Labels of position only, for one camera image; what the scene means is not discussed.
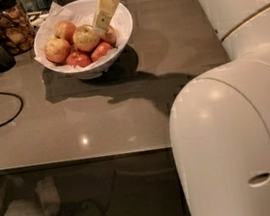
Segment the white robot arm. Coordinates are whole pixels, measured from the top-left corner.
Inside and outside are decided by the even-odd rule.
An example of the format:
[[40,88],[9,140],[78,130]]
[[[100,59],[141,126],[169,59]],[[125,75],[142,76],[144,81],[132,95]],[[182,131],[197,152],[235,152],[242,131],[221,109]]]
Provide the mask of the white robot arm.
[[270,0],[198,1],[230,59],[171,108],[190,216],[270,216]]

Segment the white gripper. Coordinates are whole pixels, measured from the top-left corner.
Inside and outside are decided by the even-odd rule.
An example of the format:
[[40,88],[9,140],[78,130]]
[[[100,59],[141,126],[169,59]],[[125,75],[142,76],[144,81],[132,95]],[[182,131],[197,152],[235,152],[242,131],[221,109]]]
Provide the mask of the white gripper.
[[92,27],[96,33],[104,34],[107,31],[119,2],[120,0],[95,0]]

